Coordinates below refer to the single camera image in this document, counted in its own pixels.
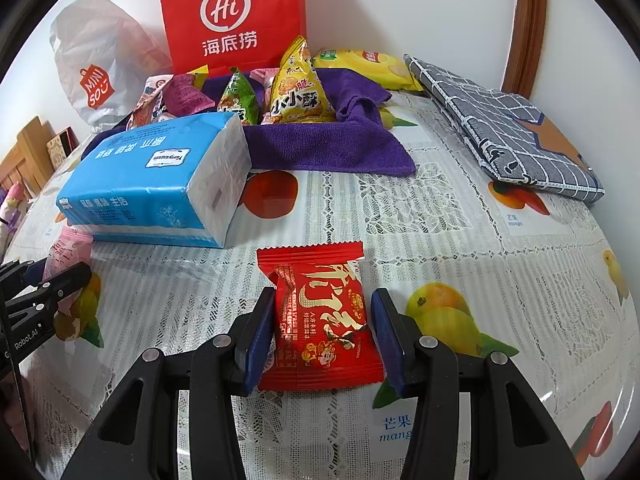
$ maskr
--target white lace tablecloth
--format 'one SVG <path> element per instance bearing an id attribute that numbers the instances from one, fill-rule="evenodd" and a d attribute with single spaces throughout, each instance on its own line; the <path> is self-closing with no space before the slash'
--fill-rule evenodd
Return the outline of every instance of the white lace tablecloth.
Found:
<path id="1" fill-rule="evenodd" d="M 22 364 L 34 395 L 39 463 L 49 478 L 60 477 L 142 351 L 196 348 L 252 309 L 269 285 L 256 265 L 257 248 L 348 240 L 364 242 L 366 298 L 384 286 L 402 310 L 425 283 L 444 282 L 462 293 L 481 332 L 520 351 L 514 362 L 570 445 L 610 402 L 612 443 L 582 471 L 601 479 L 613 469 L 640 428 L 634 396 L 640 341 L 632 298 L 621 304 L 609 277 L 602 231 L 584 204 L 560 196 L 542 196 L 549 216 L 499 204 L 488 177 L 428 98 L 395 93 L 390 110 L 418 124 L 393 129 L 414 158 L 415 177 L 294 171 L 293 211 L 265 220 L 240 206 L 224 250 L 94 244 L 104 347 L 54 337 Z M 58 172 L 50 181 L 7 260 L 47 255 L 62 228 L 54 222 L 54 202 L 68 176 Z M 234 399 L 247 477 L 398 478 L 415 400 L 373 410 L 377 389 L 254 392 Z M 456 475 L 466 478 L 468 399 L 462 397 L 461 406 Z M 190 478 L 187 414 L 183 394 L 181 478 Z"/>

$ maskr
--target pink snack bag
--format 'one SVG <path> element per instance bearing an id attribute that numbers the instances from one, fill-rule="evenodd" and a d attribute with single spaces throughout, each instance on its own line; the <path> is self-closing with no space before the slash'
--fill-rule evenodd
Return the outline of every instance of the pink snack bag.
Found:
<path id="1" fill-rule="evenodd" d="M 166 110 L 176 117 L 197 114 L 216 104 L 193 86 L 195 75 L 179 74 L 162 90 Z"/>
<path id="2" fill-rule="evenodd" d="M 49 250 L 49 256 L 47 256 L 47 261 L 44 264 L 42 279 L 48 280 L 51 276 L 55 276 L 79 262 L 89 265 L 91 263 L 91 246 L 93 243 L 94 237 L 91 235 L 64 226 L 60 237 Z M 78 290 L 60 301 L 58 310 L 70 316 L 71 305 L 78 298 L 80 292 Z"/>

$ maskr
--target red snack packet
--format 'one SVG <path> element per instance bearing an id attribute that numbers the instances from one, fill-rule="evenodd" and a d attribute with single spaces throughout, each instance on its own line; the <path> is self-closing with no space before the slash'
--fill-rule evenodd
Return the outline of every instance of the red snack packet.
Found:
<path id="1" fill-rule="evenodd" d="M 276 351 L 261 390 L 299 391 L 378 383 L 373 341 L 353 260 L 362 242 L 260 249 L 258 266 L 276 284 Z"/>

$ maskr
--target wooden headboard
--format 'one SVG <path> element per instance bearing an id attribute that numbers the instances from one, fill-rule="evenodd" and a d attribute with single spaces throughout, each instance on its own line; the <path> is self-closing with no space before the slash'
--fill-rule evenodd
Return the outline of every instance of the wooden headboard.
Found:
<path id="1" fill-rule="evenodd" d="M 8 190 L 14 182 L 23 181 L 27 198 L 35 198 L 53 174 L 47 153 L 49 133 L 40 118 L 34 117 L 17 135 L 17 141 L 0 162 L 0 187 Z"/>

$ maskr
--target white wall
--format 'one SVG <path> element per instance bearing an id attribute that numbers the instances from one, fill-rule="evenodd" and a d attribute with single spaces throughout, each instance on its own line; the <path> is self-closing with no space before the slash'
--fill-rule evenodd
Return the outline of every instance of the white wall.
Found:
<path id="1" fill-rule="evenodd" d="M 306 0 L 312 50 L 361 48 L 421 58 L 500 88 L 515 0 Z"/>
<path id="2" fill-rule="evenodd" d="M 532 101 L 604 184 L 591 211 L 640 298 L 640 62 L 593 0 L 548 0 L 547 9 Z"/>
<path id="3" fill-rule="evenodd" d="M 74 0 L 60 0 L 26 41 L 0 83 L 0 157 L 34 116 L 58 132 L 89 134 L 64 95 L 49 46 L 49 27 Z M 166 48 L 159 0 L 112 0 Z M 405 52 L 499 87 L 506 66 L 515 0 L 306 0 L 310 47 Z"/>

